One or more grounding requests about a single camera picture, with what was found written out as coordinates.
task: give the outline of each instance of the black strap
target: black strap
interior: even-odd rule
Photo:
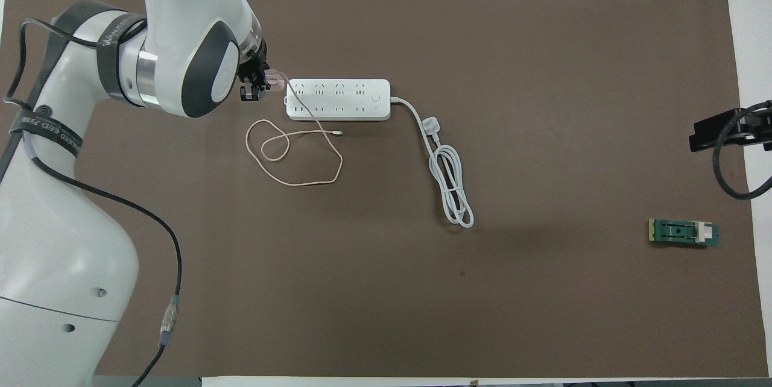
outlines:
[[[77,132],[67,128],[60,121],[41,115],[41,113],[27,112],[26,110],[19,112],[16,115],[16,120],[13,121],[10,132],[12,134],[20,131],[27,131],[48,138],[52,142],[66,148],[75,158],[77,158],[80,148],[83,146],[83,138]]]
[[[139,13],[126,13],[118,16],[104,30],[99,41],[96,43],[96,67],[99,71],[99,79],[102,87],[113,99],[123,99],[135,107],[141,105],[133,103],[127,98],[121,87],[121,77],[118,73],[118,60],[121,52],[119,51],[119,42],[121,36],[131,30],[138,22],[144,21],[145,17]]]

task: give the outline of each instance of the cable connector tip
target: cable connector tip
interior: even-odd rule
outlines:
[[[159,345],[168,345],[171,332],[174,331],[174,325],[177,324],[177,315],[179,314],[180,297],[175,295],[171,297],[166,311],[163,313],[163,321],[160,322],[160,341]]]
[[[286,78],[284,74],[276,69],[265,70],[265,82],[271,87],[271,90],[281,91],[286,87]]]

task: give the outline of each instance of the charging cable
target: charging cable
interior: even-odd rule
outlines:
[[[472,213],[472,207],[466,201],[464,183],[461,180],[461,158],[458,156],[458,151],[455,148],[450,145],[442,145],[439,142],[439,136],[437,135],[439,132],[439,122],[437,118],[431,117],[421,120],[419,113],[413,105],[405,99],[392,98],[391,103],[405,105],[413,112],[413,116],[416,117],[426,151],[429,154],[429,171],[439,186],[445,216],[453,224],[461,225],[464,228],[471,228],[475,223],[475,215]],[[436,149],[432,149],[432,145],[428,140],[429,137],[434,141]]]
[[[255,161],[257,161],[257,164],[260,166],[260,168],[262,168],[263,172],[265,172],[268,176],[270,176],[274,181],[277,181],[280,184],[284,184],[285,186],[318,186],[318,184],[331,184],[337,181],[338,176],[340,175],[340,169],[343,167],[343,156],[337,150],[335,145],[333,145],[333,142],[330,140],[330,136],[328,134],[343,135],[343,132],[328,131],[322,127],[321,122],[319,121],[319,119],[317,119],[316,116],[314,116],[314,113],[311,112],[311,109],[309,109],[309,107],[307,107],[306,104],[304,104],[303,101],[301,101],[301,99],[297,96],[297,93],[295,93],[295,88],[292,86],[292,83],[290,83],[290,79],[287,77],[287,75],[284,74],[284,72],[279,72],[279,71],[276,71],[275,69],[268,69],[267,71],[265,71],[265,77],[267,78],[269,84],[277,86],[276,90],[280,90],[282,86],[286,84],[289,87],[289,89],[292,91],[292,94],[295,96],[295,99],[297,99],[297,101],[300,102],[300,105],[303,105],[303,108],[306,109],[309,115],[311,115],[311,118],[313,118],[314,121],[317,123],[317,126],[319,127],[319,129],[314,129],[310,131],[284,132],[284,130],[276,126],[276,124],[273,123],[272,121],[268,119],[260,119],[255,123],[253,123],[251,126],[249,126],[249,128],[246,130],[246,135],[244,136],[246,150],[249,152],[249,154],[251,154],[252,158],[254,158]],[[252,146],[249,143],[249,135],[251,135],[255,126],[259,124],[269,124],[274,129],[276,129],[276,131],[280,133],[279,135],[276,135],[276,137],[268,138],[268,140],[265,140],[265,142],[263,142],[262,145],[260,145],[260,154],[262,155],[262,158],[270,162],[279,162],[282,159],[284,159],[284,157],[287,156],[287,154],[290,152],[290,136],[300,135],[300,134],[322,134],[324,136],[324,139],[327,140],[328,145],[330,145],[330,148],[338,156],[338,159],[339,159],[338,168],[334,178],[331,178],[330,180],[326,180],[326,181],[311,181],[310,183],[288,183],[287,181],[282,181],[282,179],[277,178],[275,175],[273,175],[273,173],[271,173],[268,170],[268,168],[265,167],[263,162],[257,157],[257,154],[254,153],[254,151],[252,150]],[[284,138],[286,140],[286,147],[284,148],[284,152],[276,158],[271,158],[267,156],[267,154],[265,154],[265,145],[267,145],[270,142],[275,142],[275,140],[278,140],[279,138]]]

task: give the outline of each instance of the thin cable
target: thin cable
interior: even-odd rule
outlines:
[[[287,87],[289,87],[289,89],[292,91],[293,95],[295,96],[295,99],[297,99],[298,102],[300,102],[300,105],[303,105],[303,108],[306,109],[306,111],[309,113],[309,115],[311,115],[311,118],[313,118],[314,121],[317,123],[317,126],[319,127],[319,129],[315,129],[315,130],[312,130],[312,131],[295,131],[295,132],[287,133],[287,132],[282,131],[282,129],[279,128],[278,126],[276,126],[276,124],[274,124],[272,121],[270,121],[268,119],[260,119],[260,120],[256,121],[255,123],[253,123],[251,126],[249,126],[249,128],[246,130],[246,135],[244,136],[244,143],[246,144],[246,150],[249,152],[249,154],[251,154],[252,158],[254,158],[255,161],[257,161],[257,164],[259,164],[259,166],[260,166],[260,168],[262,168],[263,172],[265,172],[268,176],[270,176],[274,181],[277,181],[280,184],[284,184],[285,186],[318,186],[318,184],[331,184],[331,183],[334,183],[335,181],[337,181],[338,176],[340,175],[340,169],[343,168],[343,156],[337,150],[335,145],[333,145],[333,142],[330,140],[330,136],[328,134],[341,135],[342,132],[340,132],[340,131],[326,131],[323,128],[323,126],[322,126],[321,122],[319,121],[319,119],[317,119],[317,117],[314,116],[314,113],[311,112],[311,109],[309,109],[309,107],[307,107],[306,104],[304,104],[303,101],[301,101],[301,99],[297,96],[297,92],[295,91],[295,88],[290,83],[290,79],[287,78],[287,75],[285,75],[282,72],[279,72],[278,74],[285,80],[285,82],[287,84]],[[265,140],[265,142],[262,143],[262,145],[260,146],[260,154],[262,154],[262,158],[263,159],[267,159],[270,162],[279,162],[282,159],[284,159],[284,157],[286,157],[287,153],[290,152],[290,136],[292,136],[292,135],[299,135],[299,134],[322,134],[324,136],[324,139],[327,140],[328,145],[330,145],[330,148],[338,156],[338,159],[339,159],[338,168],[337,168],[337,171],[335,172],[334,178],[331,178],[328,181],[311,181],[310,183],[288,183],[287,181],[282,181],[281,179],[279,179],[275,175],[273,175],[268,170],[268,168],[266,168],[265,165],[263,165],[263,162],[260,161],[260,159],[257,157],[257,154],[254,153],[254,151],[252,150],[252,146],[249,145],[249,134],[252,133],[252,129],[254,129],[255,126],[257,126],[259,124],[262,124],[262,123],[270,124],[274,129],[276,129],[276,131],[281,133],[279,135],[276,135],[276,137],[268,138],[268,140]],[[284,138],[286,140],[286,148],[284,148],[284,153],[282,153],[277,158],[270,158],[269,156],[267,156],[265,154],[265,145],[267,143],[273,142],[274,140],[278,140],[279,138]]]
[[[19,64],[17,64],[16,75],[13,77],[11,87],[8,88],[8,91],[3,96],[3,102],[7,104],[16,104],[17,106],[21,107],[22,110],[31,110],[31,107],[29,104],[27,104],[27,102],[20,101],[19,99],[13,99],[13,95],[16,93],[16,88],[19,87],[19,82],[22,80],[22,74],[24,74],[24,68],[27,65],[27,25],[29,24],[38,25],[39,27],[49,30],[49,32],[54,33],[55,35],[67,39],[70,42],[77,43],[78,45],[86,46],[88,48],[97,47],[96,42],[91,42],[75,37],[72,34],[69,34],[66,31],[55,27],[55,25],[48,24],[47,22],[41,21],[40,19],[27,18],[22,20],[22,22],[19,24]],[[134,38],[143,30],[145,30],[146,27],[147,21],[138,22],[138,24],[135,25],[132,30],[121,36],[119,43],[124,43]]]
[[[142,375],[140,375],[139,378],[137,378],[137,381],[134,382],[134,384],[131,385],[131,387],[139,387],[140,384],[144,381],[145,378],[149,375],[150,371],[153,370],[153,367],[156,363],[158,363],[158,360],[163,355],[163,351],[166,349],[166,345],[158,345],[158,352],[155,354],[155,357],[153,357],[153,360],[151,360],[150,364],[147,365]]]
[[[419,131],[422,134],[421,137],[424,139],[424,146],[426,146],[426,151],[429,154],[429,171],[439,186],[442,209],[445,211],[445,216],[453,224],[461,225],[464,228],[471,228],[475,223],[475,215],[472,212],[472,207],[469,206],[466,200],[463,178],[461,177],[461,157],[458,155],[458,151],[450,145],[442,145],[436,133],[427,134],[421,116],[419,116],[416,108],[408,101],[400,98],[392,98],[391,101],[392,103],[403,104],[405,107],[408,107],[416,118]],[[429,135],[432,136],[437,147],[434,150],[432,150],[432,145],[428,140]]]
[[[731,197],[737,198],[737,200],[751,200],[751,198],[756,198],[759,195],[764,194],[765,192],[769,191],[769,189],[772,187],[772,177],[767,179],[765,183],[761,184],[757,189],[751,191],[751,192],[737,192],[732,187],[729,186],[728,183],[726,183],[726,179],[724,179],[723,174],[721,172],[721,149],[726,142],[726,137],[729,136],[729,131],[737,124],[739,120],[744,118],[747,115],[750,115],[750,113],[756,112],[757,110],[763,110],[768,109],[769,107],[772,107],[772,101],[764,101],[760,104],[751,105],[750,107],[747,107],[747,109],[741,110],[739,113],[734,115],[728,122],[726,122],[725,126],[719,133],[719,137],[716,139],[716,146],[713,149],[713,174],[716,175],[716,181],[719,183],[721,188],[724,190],[726,194],[731,195]]]
[[[33,162],[39,169],[43,170],[53,178],[63,181],[64,183],[71,184],[71,186],[79,187],[82,190],[92,192],[93,194],[100,195],[101,197],[108,198],[109,200],[113,200],[115,202],[128,206],[132,209],[135,209],[138,212],[141,212],[144,215],[151,218],[154,222],[157,222],[158,224],[160,224],[160,226],[163,227],[163,229],[169,233],[169,236],[171,236],[171,242],[173,242],[174,244],[174,252],[177,255],[177,280],[176,280],[176,285],[174,286],[174,295],[180,294],[180,286],[182,285],[182,253],[180,251],[180,242],[177,240],[177,235],[174,234],[174,230],[171,230],[171,227],[169,227],[169,225],[166,224],[165,221],[163,221],[160,217],[148,211],[147,209],[143,208],[142,206],[139,206],[137,203],[134,203],[130,200],[126,200],[126,198],[118,197],[117,195],[111,194],[110,192],[102,191],[98,187],[93,187],[93,186],[90,186],[89,184],[81,183],[81,181],[75,180],[73,178],[69,178],[68,176],[65,176],[57,172],[53,168],[50,168],[48,165],[46,165],[43,161],[40,161],[40,158],[38,158],[37,156],[33,158]]]

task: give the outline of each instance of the power socket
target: power socket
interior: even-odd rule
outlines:
[[[391,116],[388,80],[290,80],[300,98],[320,121],[385,121]],[[284,97],[294,121],[312,121],[289,87]]]

